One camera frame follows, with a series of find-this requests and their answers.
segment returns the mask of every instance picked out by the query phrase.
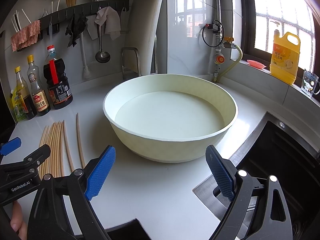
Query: finger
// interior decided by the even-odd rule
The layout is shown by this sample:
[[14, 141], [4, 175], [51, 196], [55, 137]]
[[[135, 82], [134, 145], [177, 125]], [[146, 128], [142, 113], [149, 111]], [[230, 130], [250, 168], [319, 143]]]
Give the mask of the finger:
[[10, 225], [15, 232], [19, 230], [23, 222], [22, 209], [18, 201], [13, 202], [12, 207], [12, 218], [10, 221]]
[[23, 221], [22, 225], [19, 229], [19, 237], [21, 238], [21, 240], [27, 240], [27, 224]]

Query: metal screw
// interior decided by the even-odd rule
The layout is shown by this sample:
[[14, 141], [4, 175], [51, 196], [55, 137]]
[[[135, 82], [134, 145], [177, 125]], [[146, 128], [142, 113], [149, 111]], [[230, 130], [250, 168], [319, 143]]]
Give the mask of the metal screw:
[[285, 125], [284, 125], [283, 122], [279, 121], [278, 124], [279, 124], [280, 127], [285, 128]]
[[273, 182], [276, 182], [278, 179], [277, 179], [276, 176], [271, 175], [271, 176], [270, 176], [270, 180], [273, 181]]
[[50, 174], [46, 174], [46, 175], [43, 176], [43, 179], [44, 180], [49, 180], [49, 179], [51, 179], [51, 175]]
[[244, 171], [244, 170], [239, 170], [239, 171], [238, 171], [238, 174], [239, 174], [241, 177], [247, 176], [247, 172]]
[[82, 169], [76, 169], [73, 173], [76, 176], [80, 176], [82, 174], [82, 172], [83, 172]]

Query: glass cup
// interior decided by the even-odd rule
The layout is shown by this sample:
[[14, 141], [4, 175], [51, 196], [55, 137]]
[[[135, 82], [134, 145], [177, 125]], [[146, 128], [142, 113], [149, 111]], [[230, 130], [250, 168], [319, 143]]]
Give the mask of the glass cup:
[[318, 83], [318, 76], [313, 74], [308, 70], [304, 70], [303, 79], [301, 84], [301, 90], [309, 97], [313, 95], [316, 90], [316, 85]]

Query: black rag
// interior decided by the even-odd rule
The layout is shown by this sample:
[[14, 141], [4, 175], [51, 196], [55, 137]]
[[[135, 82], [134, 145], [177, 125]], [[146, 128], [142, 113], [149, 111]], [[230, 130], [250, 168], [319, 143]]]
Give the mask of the black rag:
[[84, 31], [87, 20], [84, 14], [73, 14], [66, 30], [66, 35], [70, 35], [68, 47], [71, 45], [73, 45], [73, 47], [76, 46], [76, 40], [80, 38], [80, 34]]

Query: pink dish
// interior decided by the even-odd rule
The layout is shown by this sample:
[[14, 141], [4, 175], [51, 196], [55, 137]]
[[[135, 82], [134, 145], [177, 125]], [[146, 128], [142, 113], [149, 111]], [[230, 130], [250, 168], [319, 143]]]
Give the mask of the pink dish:
[[263, 65], [262, 63], [260, 63], [258, 61], [248, 59], [247, 62], [250, 64], [250, 66], [258, 68], [258, 69], [263, 69], [266, 67], [265, 65]]

